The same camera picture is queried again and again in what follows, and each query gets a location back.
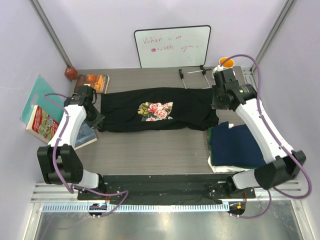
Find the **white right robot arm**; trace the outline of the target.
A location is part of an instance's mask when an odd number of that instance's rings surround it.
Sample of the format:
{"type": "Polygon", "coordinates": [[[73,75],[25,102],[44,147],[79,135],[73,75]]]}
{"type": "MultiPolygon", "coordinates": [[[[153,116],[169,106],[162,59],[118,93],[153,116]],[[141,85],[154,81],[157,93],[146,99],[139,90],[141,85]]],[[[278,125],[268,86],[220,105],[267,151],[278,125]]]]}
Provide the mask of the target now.
{"type": "Polygon", "coordinates": [[[275,188],[294,180],[306,161],[302,150],[295,151],[276,129],[265,112],[257,91],[251,84],[240,85],[231,68],[216,67],[212,72],[212,108],[232,110],[244,121],[259,149],[265,164],[258,168],[241,171],[227,178],[226,193],[233,198],[244,189],[275,188]]]}

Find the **white mug orange inside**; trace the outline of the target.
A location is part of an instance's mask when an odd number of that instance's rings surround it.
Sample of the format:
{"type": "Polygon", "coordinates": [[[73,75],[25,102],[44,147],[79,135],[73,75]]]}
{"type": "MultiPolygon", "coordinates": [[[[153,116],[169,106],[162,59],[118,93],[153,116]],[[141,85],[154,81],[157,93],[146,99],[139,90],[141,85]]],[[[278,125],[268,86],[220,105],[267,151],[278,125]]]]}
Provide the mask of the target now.
{"type": "Polygon", "coordinates": [[[215,79],[215,73],[226,70],[226,69],[233,69],[235,66],[235,62],[233,59],[228,59],[227,57],[222,57],[218,61],[218,65],[213,68],[211,77],[215,79]]]}

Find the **black t shirt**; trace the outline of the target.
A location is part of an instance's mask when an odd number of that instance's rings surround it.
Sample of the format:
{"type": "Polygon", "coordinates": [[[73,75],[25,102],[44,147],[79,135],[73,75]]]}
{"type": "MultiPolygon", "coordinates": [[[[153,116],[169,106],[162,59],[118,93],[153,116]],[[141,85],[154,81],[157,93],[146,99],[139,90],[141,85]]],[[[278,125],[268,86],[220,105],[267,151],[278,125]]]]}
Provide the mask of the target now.
{"type": "Polygon", "coordinates": [[[101,96],[101,132],[131,133],[189,128],[205,131],[218,125],[213,91],[157,87],[101,96]]]}

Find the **orange brown cover book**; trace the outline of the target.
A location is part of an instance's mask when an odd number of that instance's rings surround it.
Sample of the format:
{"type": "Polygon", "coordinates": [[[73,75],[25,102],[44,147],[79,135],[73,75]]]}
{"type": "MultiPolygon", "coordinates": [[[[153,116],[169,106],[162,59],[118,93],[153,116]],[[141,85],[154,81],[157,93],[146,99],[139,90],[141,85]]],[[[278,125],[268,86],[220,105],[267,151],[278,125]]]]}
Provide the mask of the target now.
{"type": "Polygon", "coordinates": [[[109,82],[108,75],[80,74],[74,87],[74,93],[78,92],[79,87],[88,86],[94,88],[98,94],[106,94],[109,82]]]}

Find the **blue cover book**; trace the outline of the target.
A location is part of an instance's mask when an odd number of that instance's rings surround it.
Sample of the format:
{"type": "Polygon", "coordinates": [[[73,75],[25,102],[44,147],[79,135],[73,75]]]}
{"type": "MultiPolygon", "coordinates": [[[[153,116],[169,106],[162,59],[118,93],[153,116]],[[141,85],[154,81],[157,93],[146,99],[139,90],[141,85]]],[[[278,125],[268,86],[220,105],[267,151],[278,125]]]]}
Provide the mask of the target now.
{"type": "Polygon", "coordinates": [[[94,143],[97,140],[98,138],[95,133],[95,130],[89,127],[85,122],[83,122],[78,131],[74,149],[75,150],[80,149],[84,146],[94,143]]]}

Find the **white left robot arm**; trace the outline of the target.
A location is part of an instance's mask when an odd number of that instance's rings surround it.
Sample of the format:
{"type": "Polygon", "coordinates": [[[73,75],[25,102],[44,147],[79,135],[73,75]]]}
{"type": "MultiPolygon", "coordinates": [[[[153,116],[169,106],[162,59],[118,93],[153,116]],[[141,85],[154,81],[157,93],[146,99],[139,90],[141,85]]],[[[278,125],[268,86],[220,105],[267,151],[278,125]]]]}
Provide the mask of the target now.
{"type": "Polygon", "coordinates": [[[58,129],[47,146],[37,150],[37,159],[44,182],[48,185],[63,185],[73,193],[75,189],[89,191],[93,198],[100,200],[107,192],[103,177],[99,173],[84,169],[75,152],[75,144],[81,125],[91,129],[102,127],[104,116],[95,108],[96,90],[87,85],[66,97],[63,104],[50,102],[63,111],[58,129]]]}

